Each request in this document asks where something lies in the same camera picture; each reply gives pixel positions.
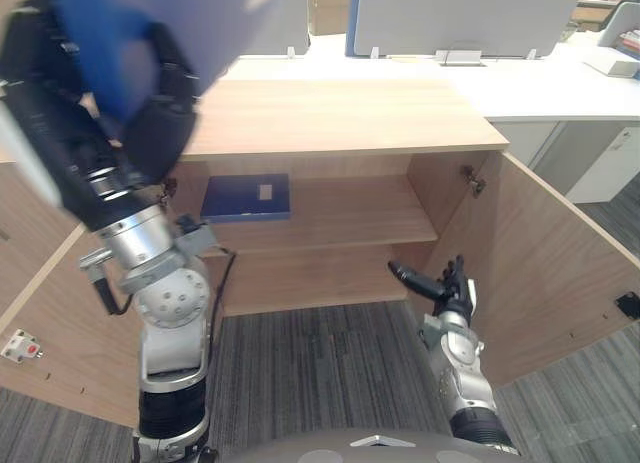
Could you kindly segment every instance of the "gray partition panel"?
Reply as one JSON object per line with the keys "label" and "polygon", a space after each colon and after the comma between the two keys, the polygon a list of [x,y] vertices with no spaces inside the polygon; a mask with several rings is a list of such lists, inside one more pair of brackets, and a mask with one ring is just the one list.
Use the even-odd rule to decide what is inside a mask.
{"label": "gray partition panel", "polygon": [[245,55],[286,55],[292,46],[296,55],[309,49],[307,0],[279,0]]}
{"label": "gray partition panel", "polygon": [[485,56],[546,56],[578,0],[359,0],[356,55],[433,55],[482,50]]}
{"label": "gray partition panel", "polygon": [[598,46],[613,46],[622,33],[640,28],[640,3],[627,1],[613,11],[615,13],[602,31]]}

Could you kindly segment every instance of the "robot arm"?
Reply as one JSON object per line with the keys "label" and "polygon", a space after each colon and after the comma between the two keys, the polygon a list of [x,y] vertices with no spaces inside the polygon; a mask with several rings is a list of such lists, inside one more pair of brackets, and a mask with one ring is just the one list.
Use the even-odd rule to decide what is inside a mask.
{"label": "robot arm", "polygon": [[[147,36],[158,60],[157,92],[117,147],[80,104],[76,48],[52,0],[25,1],[9,19],[0,56],[0,131],[32,186],[102,239],[105,248],[81,267],[110,314],[128,306],[115,303],[103,263],[114,258],[127,271],[119,287],[144,322],[134,462],[212,461],[205,448],[211,292],[196,255],[215,239],[190,219],[172,229],[138,191],[161,181],[182,153],[195,123],[194,79],[165,26],[150,25]],[[137,144],[160,137],[153,157]]]}
{"label": "robot arm", "polygon": [[435,303],[433,314],[424,315],[419,334],[453,436],[517,455],[480,369],[484,344],[470,328],[475,283],[465,275],[462,257],[449,262],[439,281],[397,262],[389,262],[389,268],[407,288]]}

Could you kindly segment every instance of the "cabinet top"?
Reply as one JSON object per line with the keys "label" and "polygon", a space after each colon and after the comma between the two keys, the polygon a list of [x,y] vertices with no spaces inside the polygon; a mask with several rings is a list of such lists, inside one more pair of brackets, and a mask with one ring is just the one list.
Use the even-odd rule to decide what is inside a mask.
{"label": "cabinet top", "polygon": [[[508,146],[507,140],[443,80],[223,78],[203,95],[198,113],[185,160],[248,154],[473,151]],[[0,148],[0,163],[10,161]]]}

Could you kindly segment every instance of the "black wire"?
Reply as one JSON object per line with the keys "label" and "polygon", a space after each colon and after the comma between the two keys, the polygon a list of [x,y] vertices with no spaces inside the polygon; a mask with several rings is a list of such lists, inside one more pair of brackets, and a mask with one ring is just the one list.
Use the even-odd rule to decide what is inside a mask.
{"label": "black wire", "polygon": [[222,295],[224,294],[224,288],[227,284],[227,280],[229,279],[229,273],[231,272],[231,267],[233,266],[233,262],[236,260],[237,253],[235,251],[231,251],[228,248],[219,248],[224,254],[229,256],[229,261],[227,262],[227,266],[224,269],[224,273],[222,274],[222,279],[220,280],[220,284],[216,288],[216,299],[213,302],[213,312],[211,313],[211,325],[210,325],[210,333],[209,333],[209,363],[211,363],[211,357],[213,355],[213,339],[214,339],[214,327],[216,322],[216,315],[218,314],[218,308],[222,302]]}
{"label": "black wire", "polygon": [[114,313],[114,315],[117,316],[122,316],[124,315],[127,311],[129,311],[129,307],[131,306],[131,300],[133,299],[133,295],[129,295],[129,297],[127,298],[126,303],[124,304],[124,306],[122,308],[118,308],[118,311],[116,311]]}

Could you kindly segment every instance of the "cardboard box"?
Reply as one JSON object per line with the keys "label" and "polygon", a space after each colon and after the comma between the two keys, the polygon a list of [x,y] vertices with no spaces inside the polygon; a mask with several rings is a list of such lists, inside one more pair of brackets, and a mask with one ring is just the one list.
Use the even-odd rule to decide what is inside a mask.
{"label": "cardboard box", "polygon": [[309,0],[309,31],[312,35],[347,32],[351,0]]}

